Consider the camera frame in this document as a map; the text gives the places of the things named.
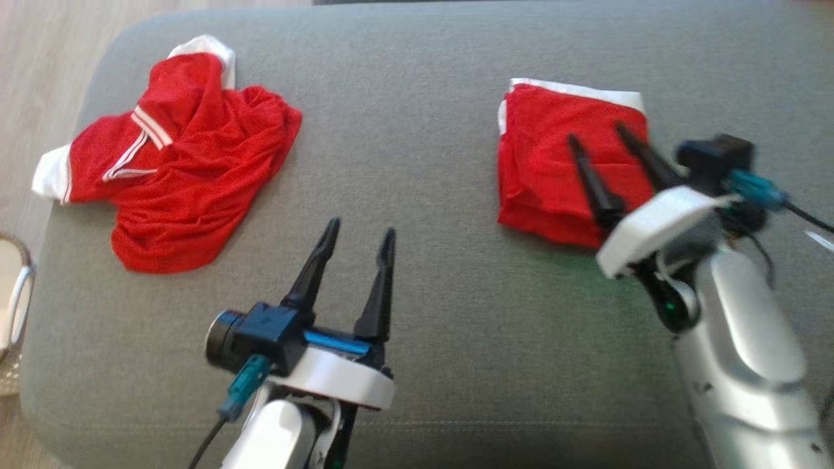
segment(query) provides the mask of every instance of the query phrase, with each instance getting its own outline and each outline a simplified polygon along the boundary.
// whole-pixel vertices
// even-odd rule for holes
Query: black cable
[[[834,226],[831,226],[830,224],[822,221],[821,219],[818,219],[817,217],[809,214],[805,210],[800,209],[791,202],[785,200],[782,202],[782,206],[784,206],[786,209],[789,209],[791,212],[797,214],[800,218],[804,219],[808,223],[815,224],[816,226],[824,229],[829,233],[834,233]]]
[[[221,416],[220,420],[214,424],[214,428],[206,436],[206,439],[203,440],[203,444],[200,445],[200,448],[194,454],[194,458],[191,460],[191,464],[188,465],[188,469],[197,469],[197,465],[200,463],[200,459],[203,457],[203,453],[209,448],[212,440],[218,433],[220,433],[220,429],[223,428],[223,425],[226,425],[226,422],[229,421],[229,418],[226,416]]]
[[[831,389],[828,390],[828,395],[822,401],[822,409],[820,410],[820,423],[825,423],[831,415],[831,408],[834,407],[834,383],[831,384]]]
[[[773,265],[773,259],[771,259],[771,255],[767,253],[765,246],[762,245],[761,241],[756,237],[755,234],[747,232],[744,235],[750,238],[750,241],[753,242],[756,249],[758,249],[759,252],[761,252],[761,257],[765,258],[765,264],[767,264],[767,273],[765,278],[767,279],[767,286],[771,287],[772,290],[773,284],[776,283],[776,266]]]

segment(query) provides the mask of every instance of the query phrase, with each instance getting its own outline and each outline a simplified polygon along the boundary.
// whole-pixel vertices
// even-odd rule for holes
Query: white sleeve
[[[55,199],[66,204],[72,181],[69,171],[69,147],[64,145],[46,153],[38,161],[35,176],[32,179],[32,191],[45,199]]]

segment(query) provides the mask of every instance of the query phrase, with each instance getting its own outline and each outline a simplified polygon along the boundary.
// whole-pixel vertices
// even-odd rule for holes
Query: wooden floor
[[[50,204],[29,190],[35,165],[41,154],[72,139],[75,118],[95,65],[124,29],[178,10],[311,3],[0,0],[0,231],[22,238],[37,262]],[[62,467],[33,439],[20,417],[15,397],[0,399],[0,467]]]

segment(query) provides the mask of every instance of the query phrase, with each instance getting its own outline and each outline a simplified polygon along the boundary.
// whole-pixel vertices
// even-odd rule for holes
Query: gray fabric surface
[[[283,94],[304,124],[200,270],[126,272],[109,246],[112,209],[53,209],[24,351],[30,424],[77,469],[185,467],[230,380],[203,358],[212,319],[278,301],[341,215],[321,325],[350,328],[384,228],[399,231],[398,392],[391,411],[361,414],[349,467],[703,467],[669,337],[637,283],[496,224],[497,106],[511,77],[640,91],[659,148],[749,139],[761,174],[834,219],[832,7],[358,5],[137,26],[101,62],[79,129],[132,108],[150,67],[202,33],[235,49],[239,86]],[[762,240],[820,396],[834,377],[834,258],[805,227],[784,215]],[[204,467],[237,431],[221,433]]]

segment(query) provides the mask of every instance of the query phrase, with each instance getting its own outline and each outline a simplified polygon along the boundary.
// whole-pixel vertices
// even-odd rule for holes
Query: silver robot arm
[[[695,270],[700,317],[673,339],[698,435],[718,469],[834,469],[799,340],[753,263],[718,250]]]
[[[290,376],[271,376],[261,385],[221,468],[341,467],[349,437],[346,426],[352,425],[349,416],[355,416],[356,406],[390,408],[394,391],[394,382],[380,371],[334,350],[310,347]],[[310,401],[291,400],[288,392],[327,396],[329,413]]]
[[[746,219],[750,229],[741,226],[747,234],[764,225],[764,209],[726,190],[733,170],[750,170],[752,145],[726,135],[686,142],[678,150],[690,169],[684,179],[628,129],[617,130],[660,192],[626,216],[571,139],[606,234],[597,262],[609,278],[636,277],[652,298],[672,334],[708,460],[715,469],[834,469],[799,340],[761,273],[727,242],[727,226],[744,210],[755,215]]]

